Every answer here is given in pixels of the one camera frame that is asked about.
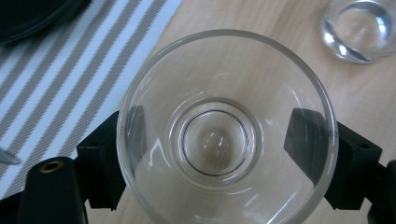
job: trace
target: glass bowl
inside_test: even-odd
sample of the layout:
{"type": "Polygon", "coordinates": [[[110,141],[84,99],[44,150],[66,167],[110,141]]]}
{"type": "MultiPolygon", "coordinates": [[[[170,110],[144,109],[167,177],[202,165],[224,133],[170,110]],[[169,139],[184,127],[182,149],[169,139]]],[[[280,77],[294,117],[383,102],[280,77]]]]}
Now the glass bowl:
{"type": "Polygon", "coordinates": [[[262,35],[214,30],[142,66],[117,143],[124,179],[156,223],[297,223],[329,187],[336,133],[327,93],[299,57],[262,35]],[[293,111],[318,116],[321,134],[298,123],[291,136],[293,111]]]}
{"type": "Polygon", "coordinates": [[[396,1],[332,0],[320,22],[323,43],[350,63],[376,63],[396,53],[396,1]]]}

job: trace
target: screw hole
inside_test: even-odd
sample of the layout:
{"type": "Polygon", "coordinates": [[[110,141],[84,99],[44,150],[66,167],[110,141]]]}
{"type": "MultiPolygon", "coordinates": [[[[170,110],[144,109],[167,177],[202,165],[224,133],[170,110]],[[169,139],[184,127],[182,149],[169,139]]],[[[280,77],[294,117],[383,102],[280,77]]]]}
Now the screw hole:
{"type": "Polygon", "coordinates": [[[63,165],[64,163],[62,161],[50,161],[40,167],[40,172],[43,174],[51,173],[58,170],[63,165]]]}

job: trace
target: black plastic bracket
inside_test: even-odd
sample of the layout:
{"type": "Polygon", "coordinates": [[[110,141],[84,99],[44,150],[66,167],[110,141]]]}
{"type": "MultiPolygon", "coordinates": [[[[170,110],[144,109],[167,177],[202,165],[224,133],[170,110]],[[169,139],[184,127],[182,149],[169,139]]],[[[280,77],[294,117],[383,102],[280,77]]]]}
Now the black plastic bracket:
{"type": "MultiPolygon", "coordinates": [[[[290,116],[285,150],[314,186],[326,160],[324,118],[318,112],[295,108],[290,116]]],[[[372,204],[370,223],[396,223],[396,161],[378,163],[382,148],[338,124],[339,148],[332,182],[325,194],[333,209],[359,210],[364,198],[372,204]]]]}
{"type": "Polygon", "coordinates": [[[117,156],[118,115],[111,115],[77,146],[78,181],[91,208],[116,209],[125,189],[117,156]]]}
{"type": "Polygon", "coordinates": [[[125,189],[117,157],[118,112],[78,146],[78,157],[52,158],[28,173],[24,191],[0,201],[2,224],[88,223],[84,202],[116,209],[125,189]]]}

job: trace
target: glass rim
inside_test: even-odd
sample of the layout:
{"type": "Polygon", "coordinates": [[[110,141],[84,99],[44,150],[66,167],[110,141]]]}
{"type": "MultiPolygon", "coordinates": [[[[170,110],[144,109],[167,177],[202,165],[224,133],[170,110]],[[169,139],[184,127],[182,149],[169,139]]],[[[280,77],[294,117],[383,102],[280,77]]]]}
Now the glass rim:
{"type": "Polygon", "coordinates": [[[130,169],[129,157],[127,155],[127,146],[125,144],[125,140],[126,140],[125,133],[126,133],[126,125],[127,125],[126,122],[128,121],[127,118],[130,111],[130,102],[142,79],[146,76],[148,71],[159,60],[161,60],[163,57],[165,57],[173,50],[183,45],[186,45],[190,42],[204,38],[209,38],[209,37],[216,37],[216,36],[236,36],[236,37],[248,38],[262,42],[263,44],[278,50],[280,53],[282,53],[290,60],[292,60],[305,73],[305,75],[309,78],[309,80],[317,90],[317,93],[320,97],[325,112],[324,116],[329,131],[329,143],[328,143],[326,163],[324,165],[323,172],[320,176],[319,182],[317,183],[316,187],[313,190],[312,196],[306,201],[304,206],[302,206],[300,209],[297,209],[293,214],[290,214],[290,216],[286,220],[286,223],[303,222],[315,210],[319,202],[324,197],[327,188],[330,186],[332,175],[334,173],[334,169],[337,161],[337,155],[338,155],[337,121],[332,109],[330,98],[327,92],[325,91],[324,86],[322,85],[318,77],[315,75],[315,73],[309,68],[309,66],[294,52],[292,52],[290,49],[286,48],[285,46],[281,45],[280,43],[276,42],[275,40],[248,31],[222,29],[222,30],[203,31],[193,35],[188,35],[169,44],[165,48],[159,50],[151,58],[145,61],[145,63],[142,65],[140,70],[135,75],[127,92],[125,93],[125,96],[122,99],[122,103],[120,107],[120,114],[117,125],[117,151],[118,151],[120,169],[123,178],[128,188],[132,190],[134,196],[136,197],[140,205],[144,208],[143,210],[145,210],[145,212],[149,215],[149,217],[156,223],[168,223],[149,205],[149,203],[145,200],[144,196],[140,193],[136,183],[134,182],[134,175],[132,173],[132,170],[130,169]]]}

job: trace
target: gray and white striped cloth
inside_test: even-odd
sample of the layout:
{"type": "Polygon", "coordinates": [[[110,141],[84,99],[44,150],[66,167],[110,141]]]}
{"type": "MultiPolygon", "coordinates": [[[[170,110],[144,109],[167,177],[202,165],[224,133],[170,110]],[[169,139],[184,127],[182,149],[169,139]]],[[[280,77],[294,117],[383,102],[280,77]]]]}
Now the gray and white striped cloth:
{"type": "Polygon", "coordinates": [[[116,111],[182,0],[92,0],[70,23],[0,46],[0,199],[23,189],[27,171],[76,145],[116,111]]]}

